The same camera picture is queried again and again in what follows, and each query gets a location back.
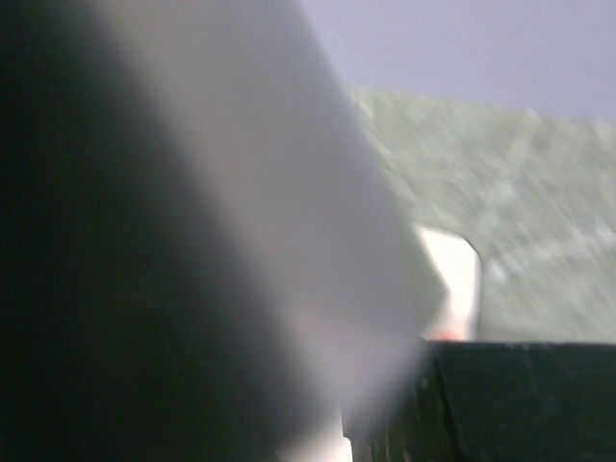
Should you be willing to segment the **white rectangular plate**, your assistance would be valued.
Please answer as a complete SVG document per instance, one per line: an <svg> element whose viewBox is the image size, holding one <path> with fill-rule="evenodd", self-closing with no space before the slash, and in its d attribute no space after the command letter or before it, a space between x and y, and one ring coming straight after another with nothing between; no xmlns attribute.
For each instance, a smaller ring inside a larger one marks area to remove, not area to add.
<svg viewBox="0 0 616 462"><path fill-rule="evenodd" d="M436 332L451 329L464 336L459 342L474 341L483 275L477 251L462 235L419 224L415 229L446 290L444 301L424 337L432 340Z"/></svg>

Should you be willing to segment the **glazed red meat strip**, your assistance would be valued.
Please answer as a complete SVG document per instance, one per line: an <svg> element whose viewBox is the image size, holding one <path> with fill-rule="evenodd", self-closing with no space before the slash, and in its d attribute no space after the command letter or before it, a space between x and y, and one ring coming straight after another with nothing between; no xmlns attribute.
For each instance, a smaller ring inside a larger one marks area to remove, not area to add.
<svg viewBox="0 0 616 462"><path fill-rule="evenodd" d="M432 340L443 341L443 342L446 342L446 341L459 342L459 341L464 340L464 336L458 331L454 331L451 329L445 329L445 330L440 330L436 332L432 336Z"/></svg>

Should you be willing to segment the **steel serving tongs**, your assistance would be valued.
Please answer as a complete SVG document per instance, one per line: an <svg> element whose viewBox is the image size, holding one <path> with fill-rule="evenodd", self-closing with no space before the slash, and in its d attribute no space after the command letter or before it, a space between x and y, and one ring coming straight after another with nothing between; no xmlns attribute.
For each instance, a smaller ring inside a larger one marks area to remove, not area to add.
<svg viewBox="0 0 616 462"><path fill-rule="evenodd" d="M296 1L1 5L1 457L271 461L444 295Z"/></svg>

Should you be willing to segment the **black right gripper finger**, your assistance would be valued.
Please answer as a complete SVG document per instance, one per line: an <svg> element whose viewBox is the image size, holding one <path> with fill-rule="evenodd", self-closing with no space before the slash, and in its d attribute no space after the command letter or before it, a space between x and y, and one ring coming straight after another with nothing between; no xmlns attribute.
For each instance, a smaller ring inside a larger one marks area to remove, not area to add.
<svg viewBox="0 0 616 462"><path fill-rule="evenodd" d="M398 408L344 434L355 461L612 461L615 347L432 342Z"/></svg>

